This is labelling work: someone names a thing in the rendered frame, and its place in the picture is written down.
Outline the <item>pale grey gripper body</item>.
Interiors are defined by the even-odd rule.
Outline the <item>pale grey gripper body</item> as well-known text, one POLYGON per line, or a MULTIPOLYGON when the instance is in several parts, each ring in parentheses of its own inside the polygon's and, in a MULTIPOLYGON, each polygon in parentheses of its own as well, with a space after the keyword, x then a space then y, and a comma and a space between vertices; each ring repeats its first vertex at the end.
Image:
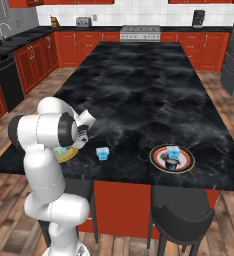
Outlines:
POLYGON ((73 133, 72 139, 74 141, 74 143, 72 144, 72 147, 76 149, 82 149, 85 146, 85 144, 88 142, 87 132, 83 130, 79 133, 73 133))

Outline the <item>yellow green plate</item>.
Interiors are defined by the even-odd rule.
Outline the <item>yellow green plate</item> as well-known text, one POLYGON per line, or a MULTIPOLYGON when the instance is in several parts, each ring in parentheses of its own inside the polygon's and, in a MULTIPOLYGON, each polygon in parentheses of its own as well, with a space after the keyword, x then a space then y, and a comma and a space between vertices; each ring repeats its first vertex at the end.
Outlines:
POLYGON ((52 152, 57 160, 62 163, 72 159, 78 153, 78 149, 73 147, 55 147, 52 149, 52 152))

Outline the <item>black red white plate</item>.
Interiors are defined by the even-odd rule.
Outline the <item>black red white plate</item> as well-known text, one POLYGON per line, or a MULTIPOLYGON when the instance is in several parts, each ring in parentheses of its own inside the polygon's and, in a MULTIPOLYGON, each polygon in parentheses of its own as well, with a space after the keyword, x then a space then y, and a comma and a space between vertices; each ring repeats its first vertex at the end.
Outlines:
POLYGON ((159 170, 166 173, 181 174, 190 171, 195 165, 195 158, 192 153, 182 146, 177 159, 170 159, 167 153, 168 146, 177 146, 172 144, 158 145, 154 147, 150 154, 150 162, 159 170))

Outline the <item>black bar stool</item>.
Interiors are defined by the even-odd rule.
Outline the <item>black bar stool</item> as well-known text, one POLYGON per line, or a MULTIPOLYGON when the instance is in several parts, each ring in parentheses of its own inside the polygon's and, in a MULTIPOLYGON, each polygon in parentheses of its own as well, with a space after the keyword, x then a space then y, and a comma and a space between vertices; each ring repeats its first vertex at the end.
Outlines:
POLYGON ((152 185, 147 248, 156 226, 160 233, 157 256, 164 256, 168 241, 181 245, 182 252, 190 245, 189 256, 197 256, 214 214, 204 189, 152 185))
MULTIPOLYGON (((94 197, 94 183, 92 180, 79 180, 79 179, 65 179, 65 192, 68 194, 75 194, 84 197, 90 203, 93 231, 95 237, 95 243, 98 243, 98 230, 97 230, 97 217, 96 217, 96 206, 94 197)), ((50 235, 48 232, 49 222, 38 221, 46 246, 49 247, 51 244, 50 235)))

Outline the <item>red island cabinet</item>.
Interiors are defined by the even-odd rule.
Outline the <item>red island cabinet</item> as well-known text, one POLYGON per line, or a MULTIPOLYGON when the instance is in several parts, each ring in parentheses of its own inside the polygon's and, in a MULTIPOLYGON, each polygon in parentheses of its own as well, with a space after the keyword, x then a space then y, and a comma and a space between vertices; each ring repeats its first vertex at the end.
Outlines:
POLYGON ((159 208, 177 201, 188 201, 193 188, 152 186, 145 184, 94 181, 91 211, 86 222, 78 227, 81 232, 146 238, 151 204, 159 208))

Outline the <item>black dishwasher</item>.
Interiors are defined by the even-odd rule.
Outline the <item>black dishwasher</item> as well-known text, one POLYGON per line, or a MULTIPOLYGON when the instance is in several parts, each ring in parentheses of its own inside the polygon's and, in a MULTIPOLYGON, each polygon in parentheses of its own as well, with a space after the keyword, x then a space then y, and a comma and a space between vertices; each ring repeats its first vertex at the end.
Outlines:
POLYGON ((0 57, 0 87, 7 110, 11 112, 24 100, 13 53, 0 57))

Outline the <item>silver toaster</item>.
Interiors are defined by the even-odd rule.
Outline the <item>silver toaster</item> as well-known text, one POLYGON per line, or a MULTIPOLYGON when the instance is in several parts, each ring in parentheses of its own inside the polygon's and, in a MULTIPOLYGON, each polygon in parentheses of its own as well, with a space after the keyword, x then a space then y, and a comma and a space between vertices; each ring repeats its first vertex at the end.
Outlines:
POLYGON ((76 18, 76 26, 77 27, 91 27, 92 26, 92 20, 90 17, 77 17, 76 18))

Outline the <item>wooden knife block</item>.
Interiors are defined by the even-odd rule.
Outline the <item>wooden knife block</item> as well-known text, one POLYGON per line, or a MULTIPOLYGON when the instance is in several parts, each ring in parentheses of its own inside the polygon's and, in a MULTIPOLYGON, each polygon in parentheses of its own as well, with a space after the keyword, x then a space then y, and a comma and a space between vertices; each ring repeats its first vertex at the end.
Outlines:
POLYGON ((50 19, 51 19, 51 27, 52 28, 58 28, 60 26, 59 22, 55 16, 50 16, 50 19))

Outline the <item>silver stove with hob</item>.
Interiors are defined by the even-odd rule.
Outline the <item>silver stove with hob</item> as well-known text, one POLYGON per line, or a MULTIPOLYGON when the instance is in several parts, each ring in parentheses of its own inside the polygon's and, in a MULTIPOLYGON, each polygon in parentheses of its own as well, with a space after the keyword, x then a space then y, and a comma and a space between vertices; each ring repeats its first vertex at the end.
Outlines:
POLYGON ((124 25, 120 30, 121 42, 159 42, 159 25, 124 25))

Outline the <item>silver sink tap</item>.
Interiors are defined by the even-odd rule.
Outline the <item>silver sink tap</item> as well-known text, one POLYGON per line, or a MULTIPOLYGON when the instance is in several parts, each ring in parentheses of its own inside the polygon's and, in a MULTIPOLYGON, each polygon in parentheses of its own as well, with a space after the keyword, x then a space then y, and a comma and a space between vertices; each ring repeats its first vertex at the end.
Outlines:
POLYGON ((10 36, 11 28, 7 23, 0 24, 0 35, 3 41, 10 36))

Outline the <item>black coffee machine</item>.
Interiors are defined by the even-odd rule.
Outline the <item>black coffee machine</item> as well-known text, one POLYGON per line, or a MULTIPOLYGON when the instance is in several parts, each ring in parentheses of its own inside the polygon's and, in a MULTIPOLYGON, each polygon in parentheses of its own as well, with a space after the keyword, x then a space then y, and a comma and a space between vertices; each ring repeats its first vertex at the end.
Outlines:
POLYGON ((202 28, 204 18, 205 18, 204 10, 195 10, 194 14, 193 14, 192 27, 193 28, 202 28))

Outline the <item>red wall cupboards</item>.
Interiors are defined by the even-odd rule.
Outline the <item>red wall cupboards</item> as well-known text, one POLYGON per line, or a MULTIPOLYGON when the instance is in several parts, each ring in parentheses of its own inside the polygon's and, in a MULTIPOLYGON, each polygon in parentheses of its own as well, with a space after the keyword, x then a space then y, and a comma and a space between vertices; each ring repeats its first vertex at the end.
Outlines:
POLYGON ((9 8, 29 8, 41 5, 111 5, 115 0, 7 0, 9 8))
POLYGON ((234 4, 234 0, 168 0, 169 4, 234 4))

